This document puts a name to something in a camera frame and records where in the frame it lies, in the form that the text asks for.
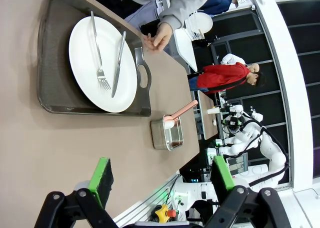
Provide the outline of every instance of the blue pants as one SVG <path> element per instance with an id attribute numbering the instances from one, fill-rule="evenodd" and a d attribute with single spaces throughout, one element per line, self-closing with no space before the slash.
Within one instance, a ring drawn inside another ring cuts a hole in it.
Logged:
<path id="1" fill-rule="evenodd" d="M 208 92 L 209 90 L 207 88 L 198 88 L 197 87 L 197 80 L 198 80 L 198 76 L 189 79 L 190 91 L 192 91 L 192 92 L 196 92 L 196 91 Z"/>

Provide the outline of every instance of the tray handle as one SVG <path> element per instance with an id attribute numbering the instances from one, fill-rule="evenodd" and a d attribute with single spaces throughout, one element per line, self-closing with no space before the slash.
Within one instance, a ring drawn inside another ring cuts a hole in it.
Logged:
<path id="1" fill-rule="evenodd" d="M 147 92 L 149 93 L 150 86 L 151 86 L 151 72 L 150 72 L 149 66 L 145 62 L 144 52 L 142 47 L 135 48 L 134 53 L 135 53 L 136 71 L 138 72 L 138 85 L 140 86 L 140 82 L 141 82 L 141 74 L 138 67 L 141 65 L 145 69 L 148 81 L 147 81 L 146 87 L 143 88 L 140 86 L 140 88 L 147 89 Z"/>

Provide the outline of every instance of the silver fork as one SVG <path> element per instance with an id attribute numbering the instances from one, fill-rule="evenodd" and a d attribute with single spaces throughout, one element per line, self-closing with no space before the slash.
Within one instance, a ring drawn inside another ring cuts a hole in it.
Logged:
<path id="1" fill-rule="evenodd" d="M 99 57 L 99 69 L 96 72 L 96 77 L 97 77 L 100 85 L 107 91 L 107 90 L 110 90 L 111 87 L 107 81 L 104 70 L 102 69 L 102 59 L 101 59 L 99 45 L 97 42 L 97 30 L 96 30 L 95 16 L 92 11 L 91 11 L 91 21 L 92 21 L 92 27 L 93 27 L 95 46 L 96 46 L 96 50 L 98 52 L 98 57 Z"/>

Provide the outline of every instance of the human hand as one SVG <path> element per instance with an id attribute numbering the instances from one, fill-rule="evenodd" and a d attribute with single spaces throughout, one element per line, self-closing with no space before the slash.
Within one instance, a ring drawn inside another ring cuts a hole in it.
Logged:
<path id="1" fill-rule="evenodd" d="M 169 43 L 173 30 L 168 23 L 162 23 L 156 32 L 155 37 L 144 36 L 144 44 L 146 47 L 154 53 L 162 51 Z"/>

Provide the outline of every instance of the stainless steel bowl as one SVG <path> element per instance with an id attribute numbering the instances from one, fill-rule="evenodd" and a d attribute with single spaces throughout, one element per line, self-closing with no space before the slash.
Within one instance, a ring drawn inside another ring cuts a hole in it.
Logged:
<path id="1" fill-rule="evenodd" d="M 181 119 L 178 117 L 174 121 L 174 126 L 170 129 L 165 129 L 164 117 L 160 120 L 150 122 L 153 147 L 156 150 L 172 151 L 184 143 L 184 137 L 181 127 Z"/>

